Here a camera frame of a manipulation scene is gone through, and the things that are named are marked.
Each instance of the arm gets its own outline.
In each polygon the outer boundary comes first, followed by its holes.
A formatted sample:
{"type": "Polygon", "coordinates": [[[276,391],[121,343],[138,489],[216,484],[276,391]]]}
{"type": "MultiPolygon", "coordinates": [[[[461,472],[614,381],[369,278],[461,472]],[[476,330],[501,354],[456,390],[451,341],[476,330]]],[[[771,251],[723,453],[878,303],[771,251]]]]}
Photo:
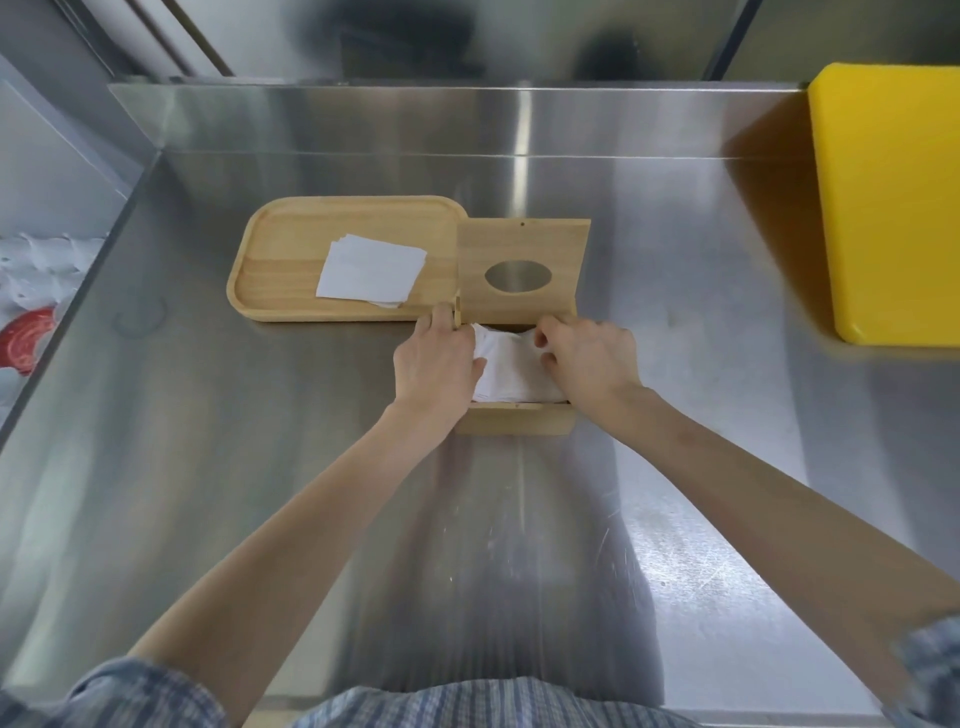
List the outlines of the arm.
{"type": "Polygon", "coordinates": [[[629,331],[545,317],[537,339],[578,409],[663,473],[881,701],[902,697],[891,645],[960,613],[960,583],[645,388],[629,331]]]}
{"type": "Polygon", "coordinates": [[[364,530],[467,411],[484,360],[449,306],[394,355],[396,400],[353,447],[214,567],[131,655],[206,686],[232,724],[266,691],[364,530]]]}

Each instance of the hand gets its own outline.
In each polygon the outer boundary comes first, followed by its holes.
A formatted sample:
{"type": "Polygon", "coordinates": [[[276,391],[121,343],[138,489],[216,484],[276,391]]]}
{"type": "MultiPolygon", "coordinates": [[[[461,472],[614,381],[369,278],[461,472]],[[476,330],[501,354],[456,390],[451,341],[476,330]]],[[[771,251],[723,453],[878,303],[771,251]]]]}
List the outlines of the hand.
{"type": "Polygon", "coordinates": [[[474,359],[473,327],[453,327],[453,309],[438,303],[417,319],[414,334],[394,352],[396,404],[435,418],[449,433],[473,399],[487,365],[474,359]]]}
{"type": "Polygon", "coordinates": [[[534,343],[550,345],[540,357],[543,367],[570,402],[594,422],[613,403],[641,391],[636,372],[636,342],[627,329],[575,317],[562,321],[544,316],[534,343]]]}

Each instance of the stack of napkins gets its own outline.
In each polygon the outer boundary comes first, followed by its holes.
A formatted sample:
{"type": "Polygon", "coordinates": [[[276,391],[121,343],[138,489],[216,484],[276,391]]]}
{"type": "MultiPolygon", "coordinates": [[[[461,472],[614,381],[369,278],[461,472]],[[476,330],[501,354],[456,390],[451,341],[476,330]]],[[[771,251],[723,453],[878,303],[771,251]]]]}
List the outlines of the stack of napkins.
{"type": "Polygon", "coordinates": [[[473,325],[473,357],[487,359],[487,368],[473,391],[473,401],[566,401],[540,356],[549,349],[534,345],[534,332],[509,333],[473,325]]]}
{"type": "Polygon", "coordinates": [[[409,298],[425,261],[420,248],[344,235],[330,244],[317,297],[397,308],[409,298]]]}

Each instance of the person's right hand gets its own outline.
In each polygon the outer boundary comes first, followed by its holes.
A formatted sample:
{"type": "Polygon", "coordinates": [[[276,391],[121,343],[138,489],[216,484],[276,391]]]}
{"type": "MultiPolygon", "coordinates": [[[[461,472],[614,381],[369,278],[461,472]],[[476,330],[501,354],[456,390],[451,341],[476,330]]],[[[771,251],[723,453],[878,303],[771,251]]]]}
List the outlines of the person's right hand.
{"type": "Polygon", "coordinates": [[[543,316],[534,343],[551,353],[540,360],[577,409],[598,422],[605,410],[643,385],[636,371],[636,342],[610,322],[543,316]]]}

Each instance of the person's left hand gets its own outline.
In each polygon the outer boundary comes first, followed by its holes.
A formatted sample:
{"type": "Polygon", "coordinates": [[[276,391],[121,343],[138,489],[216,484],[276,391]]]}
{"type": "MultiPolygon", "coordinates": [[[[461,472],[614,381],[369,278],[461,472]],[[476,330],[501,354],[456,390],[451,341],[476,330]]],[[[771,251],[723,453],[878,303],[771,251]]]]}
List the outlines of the person's left hand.
{"type": "Polygon", "coordinates": [[[474,359],[473,327],[453,327],[453,308],[438,303],[417,319],[413,336],[394,352],[396,403],[438,418],[453,429],[467,413],[473,390],[487,365],[474,359]]]}

